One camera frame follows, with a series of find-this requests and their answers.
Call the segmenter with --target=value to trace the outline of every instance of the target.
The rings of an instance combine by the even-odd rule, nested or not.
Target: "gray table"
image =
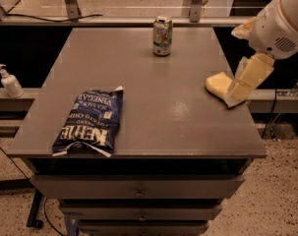
[[[59,199],[83,231],[202,233],[250,162],[266,156],[247,106],[228,110],[206,91],[206,78],[221,71],[231,75],[212,29],[175,28],[167,57],[152,54],[152,29],[73,29],[8,154],[24,160],[32,183]],[[124,102],[113,155],[85,150],[52,158],[76,96],[118,86]],[[158,206],[172,200],[180,201],[175,216],[171,205]],[[192,202],[198,217],[189,213]]]

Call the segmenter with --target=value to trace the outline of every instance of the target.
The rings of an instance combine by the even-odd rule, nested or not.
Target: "hand soap bottle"
[[[3,69],[6,65],[0,64],[0,74],[2,76],[1,83],[11,97],[16,98],[23,95],[19,81],[14,75],[10,75],[7,70]]]

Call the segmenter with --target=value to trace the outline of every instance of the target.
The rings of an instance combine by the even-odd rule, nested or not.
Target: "can lid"
[[[171,18],[170,17],[167,17],[167,16],[164,16],[164,15],[160,15],[156,18],[156,20],[158,22],[161,22],[161,23],[170,23],[171,22]]]

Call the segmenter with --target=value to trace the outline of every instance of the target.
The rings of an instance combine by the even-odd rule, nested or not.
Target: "kettle chips bag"
[[[67,154],[70,148],[92,148],[109,157],[120,127],[122,100],[122,87],[79,94],[52,146],[52,155]]]

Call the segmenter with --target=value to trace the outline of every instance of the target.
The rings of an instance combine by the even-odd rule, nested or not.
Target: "cable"
[[[270,118],[265,126],[265,129],[263,131],[263,134],[261,135],[261,138],[264,137],[265,133],[266,133],[266,130],[268,129],[268,125],[270,124],[271,120],[272,120],[272,115],[274,113],[274,109],[275,109],[275,106],[276,106],[276,103],[277,103],[277,88],[275,89],[275,96],[274,96],[274,101],[273,101],[273,105],[272,105],[272,109],[270,111]]]
[[[66,236],[64,234],[62,234],[52,223],[51,221],[49,220],[48,216],[47,216],[47,212],[46,212],[46,204],[47,204],[47,201],[48,199],[46,198],[45,201],[44,201],[44,204],[43,204],[43,213],[44,213],[44,217],[46,218],[47,222],[49,223],[49,225],[51,226],[51,228],[53,230],[55,230],[59,235],[61,236]]]
[[[17,119],[17,117],[12,117],[12,118],[0,118],[0,120],[12,120],[12,119]],[[27,176],[27,174],[26,173],[24,173],[24,171],[18,166],[18,164],[16,164],[16,162],[11,158],[11,157],[9,157],[8,155],[7,155],[7,153],[1,148],[1,146],[0,146],[0,150],[12,161],[12,163],[17,167],[17,169],[24,175],[24,177],[26,178],[26,179],[29,179],[29,177]]]
[[[37,17],[37,16],[32,16],[32,15],[26,15],[26,14],[11,14],[10,12],[15,8],[16,5],[18,5],[20,1],[18,1],[8,12],[4,10],[4,8],[0,5],[0,9],[2,12],[5,14],[6,17],[24,17],[24,18],[31,18],[31,19],[36,19],[36,20],[42,20],[42,21],[47,21],[47,22],[54,22],[54,23],[64,23],[64,22],[74,22],[76,20],[81,20],[81,19],[86,19],[86,18],[92,18],[92,17],[100,17],[103,16],[102,14],[90,14],[86,16],[79,16],[73,19],[66,19],[66,20],[49,20],[46,18],[42,17]]]
[[[90,14],[87,16],[81,16],[73,19],[66,19],[66,20],[49,20],[42,17],[32,16],[32,15],[25,15],[25,14],[6,14],[8,17],[25,17],[25,18],[31,18],[36,20],[43,20],[47,22],[54,22],[54,23],[64,23],[64,22],[74,22],[76,20],[86,19],[86,18],[92,18],[92,17],[100,17],[103,16],[102,14]]]

